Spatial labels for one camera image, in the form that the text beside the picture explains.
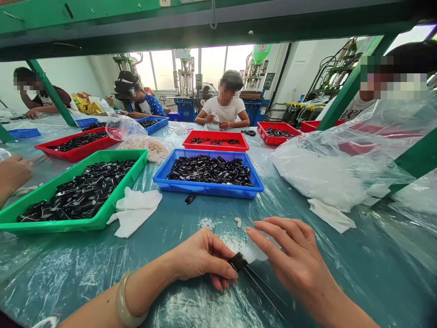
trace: blue plastic tray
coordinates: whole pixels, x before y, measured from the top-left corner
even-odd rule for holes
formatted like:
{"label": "blue plastic tray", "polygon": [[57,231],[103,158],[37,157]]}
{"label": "blue plastic tray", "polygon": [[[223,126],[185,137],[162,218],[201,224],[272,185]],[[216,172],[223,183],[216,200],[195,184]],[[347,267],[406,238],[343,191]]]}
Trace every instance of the blue plastic tray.
{"label": "blue plastic tray", "polygon": [[[250,181],[253,187],[238,186],[233,184],[212,184],[204,182],[178,181],[167,180],[166,176],[171,172],[173,163],[181,156],[193,157],[198,155],[209,155],[211,158],[221,156],[225,160],[233,160],[235,158],[242,159],[244,166],[250,168]],[[246,153],[240,152],[221,152],[212,150],[196,150],[196,149],[175,149],[153,177],[161,190],[179,191],[185,193],[196,193],[203,195],[226,196],[237,198],[253,199],[258,192],[264,190],[263,183],[259,179],[258,174],[249,156]]]}
{"label": "blue plastic tray", "polygon": [[158,131],[160,128],[163,128],[166,125],[168,125],[168,118],[165,118],[162,116],[147,116],[145,118],[140,118],[139,120],[137,120],[137,122],[150,121],[150,120],[155,120],[155,119],[159,120],[159,122],[155,123],[154,125],[152,125],[146,129],[148,134],[152,134],[153,132]]}
{"label": "blue plastic tray", "polygon": [[15,129],[8,131],[15,139],[38,137],[41,133],[38,129]]}
{"label": "blue plastic tray", "polygon": [[91,124],[97,123],[98,121],[99,120],[97,118],[84,118],[84,119],[81,119],[81,120],[76,120],[77,124],[79,124],[79,126],[81,128],[87,128]]}

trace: black hair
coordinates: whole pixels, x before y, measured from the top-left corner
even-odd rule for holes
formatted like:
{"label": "black hair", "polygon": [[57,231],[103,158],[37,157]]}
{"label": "black hair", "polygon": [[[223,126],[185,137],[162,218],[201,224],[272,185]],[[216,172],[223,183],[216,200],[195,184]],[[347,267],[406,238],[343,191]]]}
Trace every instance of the black hair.
{"label": "black hair", "polygon": [[133,96],[140,88],[139,77],[130,71],[121,71],[114,82],[115,92],[123,96]]}
{"label": "black hair", "polygon": [[224,83],[224,89],[226,91],[232,92],[240,91],[244,85],[243,78],[234,70],[226,71],[220,79],[220,83]]}
{"label": "black hair", "polygon": [[409,42],[390,50],[386,56],[390,57],[388,60],[390,65],[382,67],[382,72],[437,72],[437,41],[434,40]]}
{"label": "black hair", "polygon": [[18,82],[30,84],[36,81],[35,73],[27,67],[18,67],[14,70],[14,78]]}

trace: child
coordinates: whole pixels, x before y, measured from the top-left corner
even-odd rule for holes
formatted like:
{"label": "child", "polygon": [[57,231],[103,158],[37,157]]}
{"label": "child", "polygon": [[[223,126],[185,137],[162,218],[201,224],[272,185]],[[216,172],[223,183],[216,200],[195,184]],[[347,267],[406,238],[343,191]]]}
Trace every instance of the child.
{"label": "child", "polygon": [[[216,123],[213,122],[213,113],[216,113],[219,118],[219,123],[216,124],[219,124],[221,129],[249,126],[249,116],[247,116],[244,102],[238,97],[238,91],[243,85],[243,78],[237,71],[226,71],[220,79],[218,97],[206,101],[194,122],[197,124]],[[237,115],[241,122],[235,121]]]}
{"label": "child", "polygon": [[[33,71],[26,67],[16,68],[14,71],[14,85],[19,88],[21,99],[29,109],[26,116],[31,119],[38,118],[39,113],[58,113],[58,109],[53,104],[47,91],[42,87],[41,82],[36,78]],[[73,99],[70,95],[59,87],[53,86],[67,107],[70,114],[82,115],[76,107]],[[39,91],[35,98],[30,99],[26,90]]]}
{"label": "child", "polygon": [[133,119],[147,116],[165,116],[159,101],[146,93],[139,84],[139,79],[132,72],[121,71],[115,81],[115,92],[125,96],[131,101],[128,116]]}

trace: blue shirt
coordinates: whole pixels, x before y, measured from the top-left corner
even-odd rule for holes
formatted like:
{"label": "blue shirt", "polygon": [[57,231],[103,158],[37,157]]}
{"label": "blue shirt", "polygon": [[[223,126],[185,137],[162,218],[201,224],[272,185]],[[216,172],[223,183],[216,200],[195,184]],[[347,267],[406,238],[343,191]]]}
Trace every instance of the blue shirt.
{"label": "blue shirt", "polygon": [[146,96],[144,97],[142,102],[135,102],[135,109],[132,107],[132,102],[130,103],[130,111],[137,111],[143,113],[144,111],[141,110],[141,104],[147,102],[150,106],[150,113],[152,115],[162,115],[165,116],[165,111],[163,110],[163,107],[159,103],[159,101],[152,95],[146,93]]}

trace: plastic table cover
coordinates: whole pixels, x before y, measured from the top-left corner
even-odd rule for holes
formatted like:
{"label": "plastic table cover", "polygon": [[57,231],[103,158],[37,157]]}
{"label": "plastic table cover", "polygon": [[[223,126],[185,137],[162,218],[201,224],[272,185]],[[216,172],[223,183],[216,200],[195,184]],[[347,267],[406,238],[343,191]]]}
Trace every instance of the plastic table cover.
{"label": "plastic table cover", "polygon": [[[35,163],[34,176],[26,186],[47,182],[72,165],[46,157],[33,146],[79,132],[79,128],[66,126],[61,117],[19,125],[38,127],[41,132],[39,137],[3,145]],[[152,136],[161,137],[170,150],[182,148],[187,135],[175,133],[181,126],[203,128],[194,123],[169,122]],[[199,229],[197,224],[203,218],[217,222],[213,232],[236,251],[247,241],[246,226],[277,215],[298,218],[313,227],[335,279],[381,327],[428,326],[437,298],[432,273],[435,268],[417,260],[424,256],[426,262],[425,252],[412,250],[415,244],[433,242],[435,237],[386,204],[372,210],[362,205],[354,207],[347,215],[356,222],[357,229],[340,235],[313,214],[307,198],[279,176],[272,163],[275,147],[265,145],[258,133],[245,138],[250,146],[247,154],[265,186],[254,200],[198,195],[185,205],[187,194],[162,192],[163,200],[156,212],[129,239],[114,236],[119,227],[116,222],[92,232],[21,237],[1,233],[1,310],[28,326],[49,316],[61,321],[117,283],[125,272],[140,268],[187,239]],[[157,189],[152,177],[158,167],[149,162],[133,189]],[[234,217],[242,219],[241,230]],[[252,268],[287,302],[286,306],[264,288],[285,322],[241,272],[238,284],[225,292],[215,291],[208,276],[174,283],[155,301],[143,326],[318,327],[281,286],[268,261],[256,261]]]}

